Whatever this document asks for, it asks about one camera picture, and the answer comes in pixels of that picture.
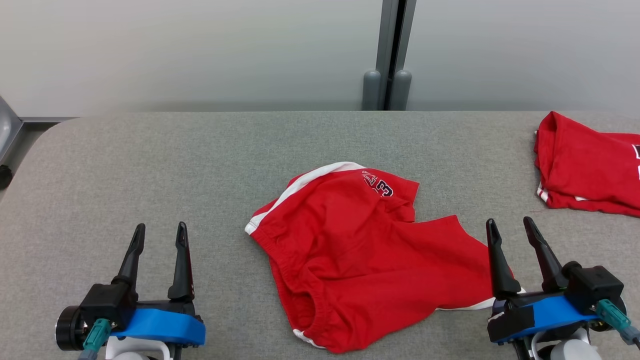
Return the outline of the grey metal cart frame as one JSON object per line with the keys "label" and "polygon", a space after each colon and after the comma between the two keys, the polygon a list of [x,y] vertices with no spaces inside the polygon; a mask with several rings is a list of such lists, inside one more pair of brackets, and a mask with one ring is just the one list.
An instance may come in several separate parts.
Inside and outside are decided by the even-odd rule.
{"label": "grey metal cart frame", "polygon": [[0,96],[0,164],[7,157],[20,131],[26,124],[61,123],[77,116],[19,116]]}

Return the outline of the grey vertical partition post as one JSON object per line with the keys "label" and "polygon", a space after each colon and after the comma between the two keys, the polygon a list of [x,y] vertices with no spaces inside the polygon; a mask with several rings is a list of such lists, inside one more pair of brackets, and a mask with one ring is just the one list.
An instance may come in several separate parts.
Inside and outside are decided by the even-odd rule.
{"label": "grey vertical partition post", "polygon": [[382,0],[375,70],[381,74],[377,111],[389,111],[395,73],[405,69],[418,0]]}

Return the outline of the blue banded right gripper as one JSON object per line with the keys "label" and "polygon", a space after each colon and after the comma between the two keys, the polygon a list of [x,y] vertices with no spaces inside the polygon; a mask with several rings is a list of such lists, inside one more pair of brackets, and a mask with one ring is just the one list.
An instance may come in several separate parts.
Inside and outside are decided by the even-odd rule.
{"label": "blue banded right gripper", "polygon": [[[529,244],[542,275],[542,291],[559,292],[569,284],[553,249],[529,217],[523,217]],[[590,339],[594,315],[583,315],[561,294],[519,294],[521,284],[502,249],[502,237],[493,218],[486,221],[487,250],[494,301],[487,321],[490,342],[511,344],[517,360],[601,360]]]}

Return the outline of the red shorts with white stripe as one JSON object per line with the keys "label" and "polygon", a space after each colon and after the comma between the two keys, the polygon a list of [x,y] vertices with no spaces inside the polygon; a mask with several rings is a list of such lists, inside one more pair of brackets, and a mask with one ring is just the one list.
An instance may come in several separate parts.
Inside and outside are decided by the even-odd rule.
{"label": "red shorts with white stripe", "polygon": [[265,251],[294,335],[342,354],[437,310],[495,301],[489,250],[456,215],[418,222],[419,183],[334,162],[293,178],[245,232]]}

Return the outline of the blue banded left gripper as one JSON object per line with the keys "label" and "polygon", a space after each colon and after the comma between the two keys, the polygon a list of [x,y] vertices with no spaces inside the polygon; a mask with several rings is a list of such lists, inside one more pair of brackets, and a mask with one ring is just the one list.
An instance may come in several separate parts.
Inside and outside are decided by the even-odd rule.
{"label": "blue banded left gripper", "polygon": [[[134,231],[118,274],[112,284],[137,286],[138,264],[144,250],[146,225],[139,223]],[[179,222],[176,232],[176,262],[172,285],[167,290],[171,301],[190,302],[195,298],[194,276],[188,229]],[[192,314],[167,310],[137,309],[122,332],[112,333],[112,360],[181,360],[185,347],[201,347],[206,343],[206,326]]]}

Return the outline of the red shirt with white sleeves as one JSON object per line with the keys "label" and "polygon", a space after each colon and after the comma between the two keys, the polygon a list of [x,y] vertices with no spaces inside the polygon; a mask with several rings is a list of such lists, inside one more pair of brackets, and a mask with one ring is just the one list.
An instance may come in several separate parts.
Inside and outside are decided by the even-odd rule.
{"label": "red shirt with white sleeves", "polygon": [[598,132],[552,111],[534,153],[547,207],[640,218],[640,134]]}

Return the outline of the grey rounded post foot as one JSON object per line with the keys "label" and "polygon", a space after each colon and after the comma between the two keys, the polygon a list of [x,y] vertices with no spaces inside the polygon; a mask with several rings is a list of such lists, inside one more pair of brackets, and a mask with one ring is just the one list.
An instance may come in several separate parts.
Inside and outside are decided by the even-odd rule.
{"label": "grey rounded post foot", "polygon": [[402,69],[394,74],[388,101],[390,111],[405,111],[407,109],[411,82],[412,74],[407,70]]}
{"label": "grey rounded post foot", "polygon": [[380,99],[381,73],[377,70],[366,71],[362,82],[362,111],[377,111]]}

